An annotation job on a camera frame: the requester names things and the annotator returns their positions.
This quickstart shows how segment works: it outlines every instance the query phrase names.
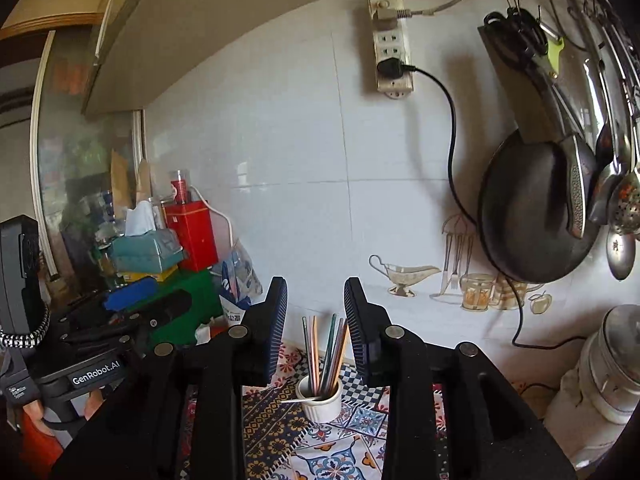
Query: power strip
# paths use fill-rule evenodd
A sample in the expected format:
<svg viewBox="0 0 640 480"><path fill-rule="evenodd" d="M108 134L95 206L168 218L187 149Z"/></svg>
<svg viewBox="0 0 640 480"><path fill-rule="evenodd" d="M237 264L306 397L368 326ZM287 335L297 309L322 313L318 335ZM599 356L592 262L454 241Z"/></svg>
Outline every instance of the power strip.
<svg viewBox="0 0 640 480"><path fill-rule="evenodd" d="M367 0L373 30L373 45L376 52L376 65L389 57L397 57L405 64L411 64L409 42L402 20L379 20L378 9L404 9L403 0ZM414 76L406 72L400 79L385 79L376 70L378 92L392 99L400 99L414 91Z"/></svg>

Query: knife handle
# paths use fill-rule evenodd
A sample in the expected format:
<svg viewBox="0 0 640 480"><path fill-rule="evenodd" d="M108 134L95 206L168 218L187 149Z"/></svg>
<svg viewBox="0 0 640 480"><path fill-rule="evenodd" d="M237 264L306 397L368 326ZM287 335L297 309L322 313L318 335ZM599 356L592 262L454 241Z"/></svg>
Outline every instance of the knife handle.
<svg viewBox="0 0 640 480"><path fill-rule="evenodd" d="M569 222L567 230L575 238L584 236L584 224L586 217L586 198L584 190L584 177L580 164L580 152L575 134L563 139L560 146L566 157L567 168L567 202Z"/></svg>

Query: patterned tablecloth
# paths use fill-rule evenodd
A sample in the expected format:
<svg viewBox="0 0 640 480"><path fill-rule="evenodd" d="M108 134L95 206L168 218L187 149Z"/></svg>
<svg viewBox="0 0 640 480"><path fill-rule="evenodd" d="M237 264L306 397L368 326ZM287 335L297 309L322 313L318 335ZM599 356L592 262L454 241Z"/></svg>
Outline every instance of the patterned tablecloth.
<svg viewBox="0 0 640 480"><path fill-rule="evenodd" d="M380 480L384 466L389 387L367 388L356 370L343 365L342 411L329 424L311 424L302 406L281 404L295 397L307 375L304 354L283 344L276 373L267 388L245 388L242 398L247 478L260 480ZM436 453L440 478L449 478L442 387L433 385ZM191 430L197 401L194 389L184 414L180 478L189 478Z"/></svg>

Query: green box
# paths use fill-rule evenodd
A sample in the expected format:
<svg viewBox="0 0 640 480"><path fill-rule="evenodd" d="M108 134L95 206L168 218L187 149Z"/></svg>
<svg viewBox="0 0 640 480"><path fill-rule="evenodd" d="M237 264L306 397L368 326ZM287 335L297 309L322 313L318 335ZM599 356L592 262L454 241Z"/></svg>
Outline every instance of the green box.
<svg viewBox="0 0 640 480"><path fill-rule="evenodd" d="M164 341L174 345L193 345L197 327L207 324L212 317L222 316L220 297L207 269L200 272L179 269L159 285L157 294L137 302L129 311L143 310L146 304L180 288L191 294L191 308L186 314L154 330L150 336L151 347Z"/></svg>

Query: appliance lid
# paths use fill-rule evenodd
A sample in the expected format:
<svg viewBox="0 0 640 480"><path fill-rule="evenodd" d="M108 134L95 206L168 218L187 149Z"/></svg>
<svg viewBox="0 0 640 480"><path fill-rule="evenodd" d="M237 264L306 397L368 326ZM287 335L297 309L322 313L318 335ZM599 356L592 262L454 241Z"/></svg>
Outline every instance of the appliance lid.
<svg viewBox="0 0 640 480"><path fill-rule="evenodd" d="M629 378L640 383L640 306L614 307L602 323L605 341L616 364Z"/></svg>

